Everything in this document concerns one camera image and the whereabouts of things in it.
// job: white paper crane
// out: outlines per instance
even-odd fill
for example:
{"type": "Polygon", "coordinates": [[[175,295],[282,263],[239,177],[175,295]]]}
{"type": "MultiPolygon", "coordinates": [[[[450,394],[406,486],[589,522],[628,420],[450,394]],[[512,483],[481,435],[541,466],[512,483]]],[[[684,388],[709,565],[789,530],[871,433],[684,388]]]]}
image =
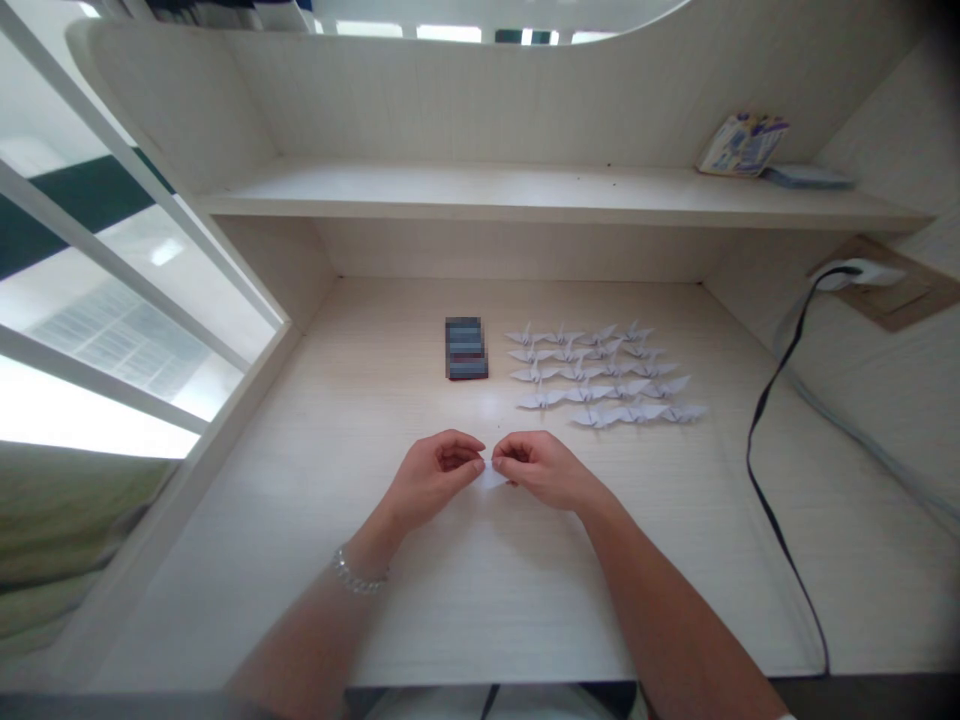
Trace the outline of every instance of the white paper crane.
{"type": "Polygon", "coordinates": [[[530,363],[531,365],[535,360],[546,360],[553,355],[553,350],[536,350],[535,348],[536,341],[526,350],[509,350],[507,351],[507,355],[515,357],[521,362],[530,363]]]}
{"type": "Polygon", "coordinates": [[[508,338],[514,342],[518,342],[521,345],[533,345],[537,340],[544,340],[548,333],[537,333],[534,335],[530,334],[530,323],[527,323],[527,327],[524,328],[522,333],[504,333],[508,338]]]}
{"type": "Polygon", "coordinates": [[[703,405],[674,405],[663,411],[664,420],[675,423],[690,423],[703,417],[709,408],[703,405]]]}
{"type": "Polygon", "coordinates": [[[533,395],[524,395],[517,403],[517,407],[530,408],[531,410],[545,409],[555,405],[567,396],[566,390],[550,390],[543,392],[543,382],[537,382],[537,392],[533,395]]]}
{"type": "Polygon", "coordinates": [[[551,378],[560,372],[560,368],[541,369],[538,365],[539,362],[539,360],[534,358],[533,365],[524,370],[517,370],[516,372],[510,373],[510,377],[514,377],[517,380],[523,380],[524,382],[540,382],[541,380],[551,378]]]}
{"type": "Polygon", "coordinates": [[[594,400],[606,397],[610,394],[611,390],[613,390],[613,388],[606,386],[598,385],[597,387],[591,387],[590,382],[586,381],[580,387],[567,390],[565,397],[567,400],[572,400],[573,402],[593,402],[594,400]]]}
{"type": "Polygon", "coordinates": [[[616,408],[612,411],[601,410],[599,406],[594,406],[592,408],[584,408],[583,410],[578,410],[571,416],[571,420],[580,425],[586,425],[588,427],[605,428],[608,425],[613,425],[615,422],[620,420],[621,410],[623,408],[616,408]]]}
{"type": "Polygon", "coordinates": [[[597,345],[590,351],[590,354],[587,355],[587,358],[590,360],[603,360],[608,357],[615,357],[617,350],[620,349],[621,343],[623,343],[622,338],[607,343],[606,345],[597,345]]]}
{"type": "Polygon", "coordinates": [[[559,368],[558,372],[563,375],[567,380],[576,380],[577,382],[583,382],[584,380],[589,380],[592,377],[597,375],[603,375],[602,367],[587,367],[583,366],[583,358],[577,360],[577,364],[573,367],[569,365],[567,367],[559,368]]]}
{"type": "Polygon", "coordinates": [[[582,337],[586,333],[582,332],[564,332],[563,323],[560,323],[560,329],[555,333],[547,333],[543,336],[543,339],[547,342],[555,342],[557,345],[566,345],[567,343],[572,343],[579,337],[582,337]]]}
{"type": "Polygon", "coordinates": [[[633,343],[642,343],[646,342],[647,336],[653,332],[653,328],[644,328],[643,330],[637,330],[637,325],[639,320],[634,320],[630,323],[630,327],[627,328],[626,332],[617,333],[617,337],[623,338],[627,342],[633,343]]]}
{"type": "Polygon", "coordinates": [[[666,375],[668,372],[673,372],[678,367],[680,367],[679,363],[667,363],[666,365],[647,363],[646,365],[637,365],[633,371],[640,377],[654,378],[666,375]]]}
{"type": "Polygon", "coordinates": [[[654,362],[658,355],[663,355],[663,353],[666,352],[666,350],[663,348],[647,348],[643,347],[642,345],[627,345],[626,343],[620,347],[634,357],[638,357],[641,360],[647,360],[649,362],[654,362]]]}
{"type": "Polygon", "coordinates": [[[613,385],[610,387],[610,392],[607,393],[607,397],[620,398],[621,400],[636,397],[636,395],[649,384],[649,380],[633,380],[632,382],[613,385]]]}
{"type": "Polygon", "coordinates": [[[662,382],[656,380],[640,392],[646,395],[647,397],[652,398],[667,398],[676,395],[678,392],[683,390],[687,383],[690,382],[690,376],[684,375],[682,378],[677,378],[676,380],[670,380],[669,382],[662,382]]]}
{"type": "Polygon", "coordinates": [[[577,342],[582,345],[603,345],[610,336],[613,335],[613,331],[616,329],[616,324],[608,325],[600,332],[595,332],[592,335],[582,335],[577,338],[577,342]]]}
{"type": "Polygon", "coordinates": [[[573,339],[567,340],[567,344],[562,348],[558,348],[553,351],[553,357],[557,360],[563,360],[564,362],[576,362],[577,360],[582,360],[592,351],[589,348],[578,348],[573,349],[573,339]]]}
{"type": "Polygon", "coordinates": [[[638,425],[641,425],[648,420],[654,420],[655,418],[660,417],[666,410],[666,405],[649,405],[647,403],[640,402],[640,399],[637,398],[632,404],[627,407],[619,408],[620,410],[620,420],[624,422],[632,422],[638,425]]]}

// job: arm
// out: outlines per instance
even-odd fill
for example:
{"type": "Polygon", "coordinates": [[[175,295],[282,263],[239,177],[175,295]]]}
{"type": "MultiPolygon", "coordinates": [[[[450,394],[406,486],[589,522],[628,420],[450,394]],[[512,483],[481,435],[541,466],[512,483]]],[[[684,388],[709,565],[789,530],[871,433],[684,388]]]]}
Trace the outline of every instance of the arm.
{"type": "Polygon", "coordinates": [[[607,487],[547,432],[513,433],[493,466],[577,513],[593,543],[644,692],[665,720],[777,720],[783,701],[737,639],[607,487]]]}
{"type": "MultiPolygon", "coordinates": [[[[483,472],[483,443],[456,430],[418,440],[383,500],[344,548],[354,577],[383,577],[403,539],[483,472]]],[[[332,718],[379,596],[328,567],[244,660],[227,692],[283,718],[332,718]]]]}

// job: plug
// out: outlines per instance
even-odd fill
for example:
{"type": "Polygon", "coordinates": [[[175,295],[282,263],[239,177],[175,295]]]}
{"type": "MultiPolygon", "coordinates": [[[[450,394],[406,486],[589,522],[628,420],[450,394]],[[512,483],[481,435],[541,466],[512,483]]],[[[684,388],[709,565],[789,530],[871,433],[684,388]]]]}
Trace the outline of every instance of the plug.
{"type": "Polygon", "coordinates": [[[824,278],[823,282],[817,285],[817,287],[827,292],[836,292],[850,284],[889,286],[896,285],[907,276],[907,273],[903,270],[898,270],[888,265],[881,265],[873,260],[851,258],[849,260],[834,260],[833,262],[827,263],[817,270],[813,277],[810,278],[810,281],[816,283],[817,279],[823,277],[825,272],[841,267],[851,268],[859,272],[856,275],[843,275],[840,273],[831,275],[828,278],[824,278]]]}

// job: black cable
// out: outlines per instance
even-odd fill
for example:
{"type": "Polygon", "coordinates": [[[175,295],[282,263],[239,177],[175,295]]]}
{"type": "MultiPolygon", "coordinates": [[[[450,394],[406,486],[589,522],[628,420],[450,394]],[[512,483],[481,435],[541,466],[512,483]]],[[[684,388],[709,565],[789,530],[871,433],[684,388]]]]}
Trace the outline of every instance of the black cable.
{"type": "Polygon", "coordinates": [[[807,317],[807,308],[810,306],[810,301],[813,300],[813,296],[817,292],[817,286],[823,281],[824,278],[830,277],[831,275],[859,275],[860,273],[861,271],[857,268],[839,267],[828,270],[814,281],[813,287],[810,288],[810,292],[807,294],[806,300],[803,301],[803,309],[800,311],[800,316],[797,318],[797,329],[793,333],[793,340],[790,341],[790,346],[783,354],[783,358],[780,360],[780,364],[777,366],[777,371],[773,374],[773,377],[770,378],[770,382],[767,383],[767,386],[763,389],[763,392],[760,393],[760,399],[757,400],[757,409],[753,412],[753,423],[750,425],[750,432],[747,434],[747,474],[750,475],[750,482],[753,483],[753,489],[756,491],[757,497],[760,498],[760,504],[763,506],[763,511],[767,514],[767,520],[770,521],[770,526],[773,528],[774,535],[777,536],[777,542],[780,543],[780,549],[783,550],[783,554],[787,558],[787,562],[790,563],[790,567],[793,570],[794,576],[797,578],[797,582],[800,583],[800,589],[803,591],[803,596],[807,599],[807,605],[810,606],[810,612],[813,613],[813,620],[817,624],[817,632],[820,634],[820,643],[823,645],[823,673],[821,673],[820,677],[830,676],[830,649],[827,647],[827,636],[823,632],[823,625],[820,624],[820,616],[817,615],[817,609],[813,606],[813,600],[810,599],[810,593],[807,592],[807,586],[803,584],[803,578],[800,577],[800,571],[797,570],[797,565],[793,562],[793,556],[790,554],[790,548],[787,547],[787,541],[783,537],[783,531],[780,529],[780,523],[777,521],[777,516],[773,512],[773,508],[770,507],[770,503],[767,502],[767,497],[763,494],[763,490],[760,489],[760,484],[757,482],[757,478],[753,475],[753,467],[750,465],[750,452],[753,450],[753,431],[757,429],[757,424],[760,422],[760,418],[763,417],[763,411],[767,409],[767,400],[770,397],[770,390],[773,388],[773,383],[776,382],[780,372],[784,367],[786,367],[787,361],[790,359],[790,356],[793,355],[793,351],[800,343],[800,338],[803,337],[803,321],[807,317]]]}
{"type": "Polygon", "coordinates": [[[480,720],[487,720],[487,715],[493,709],[493,701],[497,699],[497,693],[500,692],[500,683],[490,686],[490,692],[487,693],[487,701],[483,704],[483,710],[480,713],[480,720]]]}

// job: hand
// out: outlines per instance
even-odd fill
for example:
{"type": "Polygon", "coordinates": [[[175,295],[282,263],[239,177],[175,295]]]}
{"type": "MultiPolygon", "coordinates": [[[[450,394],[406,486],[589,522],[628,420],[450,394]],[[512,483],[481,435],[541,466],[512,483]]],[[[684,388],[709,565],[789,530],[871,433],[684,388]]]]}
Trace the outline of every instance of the hand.
{"type": "Polygon", "coordinates": [[[550,433],[510,433],[493,450],[493,467],[545,505],[581,512],[609,494],[597,476],[550,433]]]}
{"type": "Polygon", "coordinates": [[[403,534],[416,530],[483,472],[480,451],[485,447],[457,430],[417,440],[377,510],[386,513],[403,534]]]}

